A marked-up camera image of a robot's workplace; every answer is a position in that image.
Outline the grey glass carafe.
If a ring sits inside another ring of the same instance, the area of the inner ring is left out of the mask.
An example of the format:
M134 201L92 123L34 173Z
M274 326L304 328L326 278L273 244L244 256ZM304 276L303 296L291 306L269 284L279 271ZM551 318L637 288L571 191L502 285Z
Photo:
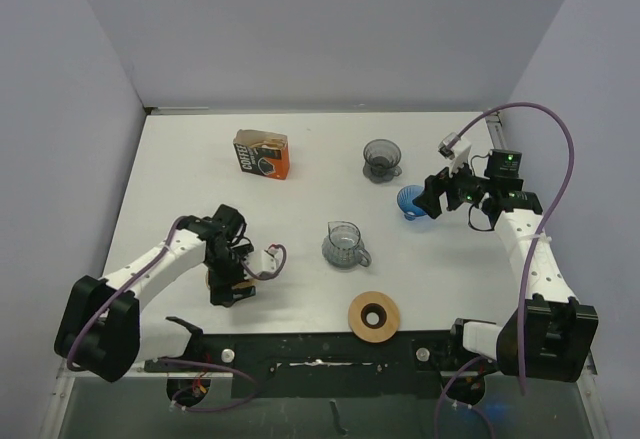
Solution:
M372 262L360 229L349 221L330 221L327 224L321 252L324 259L338 269L369 267Z

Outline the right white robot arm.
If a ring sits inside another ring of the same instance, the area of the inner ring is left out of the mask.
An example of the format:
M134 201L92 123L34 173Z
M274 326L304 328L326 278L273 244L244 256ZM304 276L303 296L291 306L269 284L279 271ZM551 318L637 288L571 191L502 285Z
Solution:
M457 320L456 336L445 343L446 358L466 368L481 355L496 361L505 375L576 381L599 319L594 307L578 300L558 267L542 224L544 210L519 176L521 153L491 150L481 176L470 166L469 147L443 146L440 153L448 166L426 178L413 204L432 219L464 204L479 209L524 288L523 300L503 325Z

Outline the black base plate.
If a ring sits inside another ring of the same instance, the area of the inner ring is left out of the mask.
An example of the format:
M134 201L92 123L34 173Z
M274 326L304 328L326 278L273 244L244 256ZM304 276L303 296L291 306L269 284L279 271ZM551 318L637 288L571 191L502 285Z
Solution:
M405 331L383 343L351 332L299 334L205 334L183 360L223 363L260 384L262 398L437 397L442 375L475 355L448 331Z

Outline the grey plastic dripper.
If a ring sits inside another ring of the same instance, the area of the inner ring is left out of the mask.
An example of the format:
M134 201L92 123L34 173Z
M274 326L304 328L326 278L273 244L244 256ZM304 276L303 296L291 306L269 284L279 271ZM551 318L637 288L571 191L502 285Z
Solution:
M374 184L390 182L402 174L401 150L388 139L369 141L364 146L363 159L363 175Z

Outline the orange coffee filter box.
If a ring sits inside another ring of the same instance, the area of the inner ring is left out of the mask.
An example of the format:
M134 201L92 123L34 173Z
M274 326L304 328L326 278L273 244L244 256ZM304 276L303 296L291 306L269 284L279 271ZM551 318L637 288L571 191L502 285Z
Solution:
M241 129L236 133L233 146L243 172L277 180L287 178L290 157L286 135Z

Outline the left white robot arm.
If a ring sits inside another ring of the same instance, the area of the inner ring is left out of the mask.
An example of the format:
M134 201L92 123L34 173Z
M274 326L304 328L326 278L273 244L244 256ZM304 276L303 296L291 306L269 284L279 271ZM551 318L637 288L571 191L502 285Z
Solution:
M89 371L115 382L136 363L169 358L180 369L200 364L198 327L177 317L143 326L141 314L186 272L205 266L209 300L230 307L254 295L243 267L253 251L243 244L246 221L221 205L210 217L177 218L165 239L100 279L85 275L73 285L54 341L68 370Z

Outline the blue plastic dripper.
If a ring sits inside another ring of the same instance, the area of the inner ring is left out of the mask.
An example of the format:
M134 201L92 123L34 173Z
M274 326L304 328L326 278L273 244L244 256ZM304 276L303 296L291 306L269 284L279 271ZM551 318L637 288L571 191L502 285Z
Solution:
M407 185L396 196L396 203L407 221L425 217L427 213L414 204L414 200L424 191L421 185Z

